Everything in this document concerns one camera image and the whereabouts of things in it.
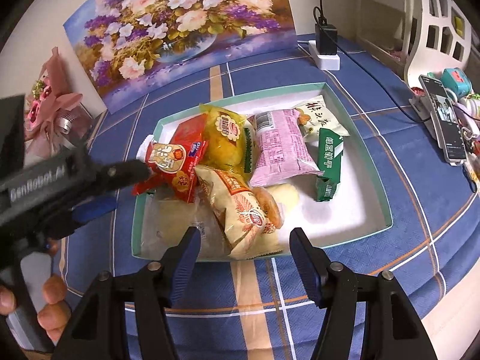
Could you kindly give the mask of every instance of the black cable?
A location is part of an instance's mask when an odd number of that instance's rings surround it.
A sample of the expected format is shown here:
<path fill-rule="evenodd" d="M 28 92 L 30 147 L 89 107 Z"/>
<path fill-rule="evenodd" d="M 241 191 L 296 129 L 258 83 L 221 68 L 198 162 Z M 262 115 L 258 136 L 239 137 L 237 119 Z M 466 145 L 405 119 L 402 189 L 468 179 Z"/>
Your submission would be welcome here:
<path fill-rule="evenodd" d="M 353 57 L 351 57 L 344 49 L 342 49 L 335 40 L 331 38 L 331 36 L 322 28 L 322 25 L 320 24 L 320 21 L 317 16 L 317 11 L 319 11 L 321 15 L 321 9 L 319 7 L 313 8 L 313 18 L 315 19 L 315 23 L 317 23 L 318 27 L 320 27 L 320 30 L 327 36 L 328 39 L 330 39 L 339 49 L 342 51 L 348 58 L 350 58 L 358 67 L 360 67 L 365 73 L 367 73 L 371 78 L 375 80 L 375 82 L 380 85 L 380 87 L 385 91 L 385 93 L 390 97 L 392 102 L 397 106 L 397 108 L 412 122 L 415 123 L 425 123 L 431 119 L 431 117 L 427 117 L 426 119 L 421 119 L 421 120 L 416 120 L 412 116 L 410 116 L 405 110 L 400 106 L 400 104 L 397 103 L 397 101 L 393 98 L 393 96 L 390 94 L 390 92 L 383 86 L 383 84 L 378 81 L 378 79 L 375 78 L 373 74 L 371 74 L 367 69 L 365 69 L 359 62 L 357 62 Z"/>
<path fill-rule="evenodd" d="M 323 0 L 320 0 L 320 19 L 321 19 L 322 25 L 327 25 L 327 18 L 323 14 Z"/>
<path fill-rule="evenodd" d="M 459 109 L 460 111 L 462 111 L 465 115 L 467 115 L 469 118 L 473 119 L 473 120 L 476 120 L 477 122 L 480 122 L 480 119 L 477 119 L 476 117 L 473 117 L 472 115 L 470 115 L 467 111 L 465 111 L 463 108 L 460 108 L 458 105 L 456 104 L 453 104 L 453 106 L 456 108 L 456 109 Z"/>

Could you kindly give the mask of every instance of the poster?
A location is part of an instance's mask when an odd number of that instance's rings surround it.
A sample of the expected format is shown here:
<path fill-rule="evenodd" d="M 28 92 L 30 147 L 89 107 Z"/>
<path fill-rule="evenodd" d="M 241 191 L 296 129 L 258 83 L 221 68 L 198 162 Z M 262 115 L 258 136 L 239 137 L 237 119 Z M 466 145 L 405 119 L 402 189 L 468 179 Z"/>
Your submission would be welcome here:
<path fill-rule="evenodd" d="M 112 113 L 196 71 L 297 42 L 288 0 L 87 0 L 64 28 Z"/>

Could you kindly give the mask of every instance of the pink snack bag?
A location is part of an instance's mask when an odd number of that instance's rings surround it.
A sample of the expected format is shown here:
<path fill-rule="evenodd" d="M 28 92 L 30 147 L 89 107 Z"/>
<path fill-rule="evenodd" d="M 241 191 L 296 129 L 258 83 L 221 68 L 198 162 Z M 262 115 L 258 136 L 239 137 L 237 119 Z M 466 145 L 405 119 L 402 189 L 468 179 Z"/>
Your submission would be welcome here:
<path fill-rule="evenodd" d="M 280 109 L 255 115 L 260 157 L 250 180 L 252 187 L 273 185 L 297 175 L 323 172 L 310 157 L 297 124 L 299 112 Z"/>

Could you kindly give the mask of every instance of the vase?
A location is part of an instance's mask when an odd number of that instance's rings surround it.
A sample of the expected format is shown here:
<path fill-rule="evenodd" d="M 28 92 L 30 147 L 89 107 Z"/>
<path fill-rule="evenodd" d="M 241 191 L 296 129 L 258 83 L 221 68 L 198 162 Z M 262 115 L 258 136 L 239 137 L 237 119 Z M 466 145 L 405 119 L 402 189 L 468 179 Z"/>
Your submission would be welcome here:
<path fill-rule="evenodd" d="M 216 34 L 202 34 L 198 38 L 198 41 L 194 46 L 188 47 L 185 49 L 184 52 L 180 53 L 174 52 L 172 50 L 165 50 L 163 49 L 163 47 L 159 47 L 159 49 L 157 50 L 157 54 L 160 54 L 160 57 L 157 58 L 157 61 L 164 64 L 185 62 L 207 50 L 213 44 L 213 42 L 215 42 L 216 38 Z"/>

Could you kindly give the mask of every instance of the smartphone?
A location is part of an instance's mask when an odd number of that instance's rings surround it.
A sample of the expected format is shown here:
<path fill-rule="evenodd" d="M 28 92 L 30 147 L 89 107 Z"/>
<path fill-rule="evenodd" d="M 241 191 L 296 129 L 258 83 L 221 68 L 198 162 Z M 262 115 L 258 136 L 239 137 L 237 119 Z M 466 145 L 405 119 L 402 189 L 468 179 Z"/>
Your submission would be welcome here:
<path fill-rule="evenodd" d="M 438 144 L 445 154 L 445 159 L 450 163 L 466 160 L 467 154 L 457 116 L 442 82 L 428 76 L 420 76 L 419 80 L 425 95 L 430 98 L 433 106 L 433 125 L 437 132 Z"/>

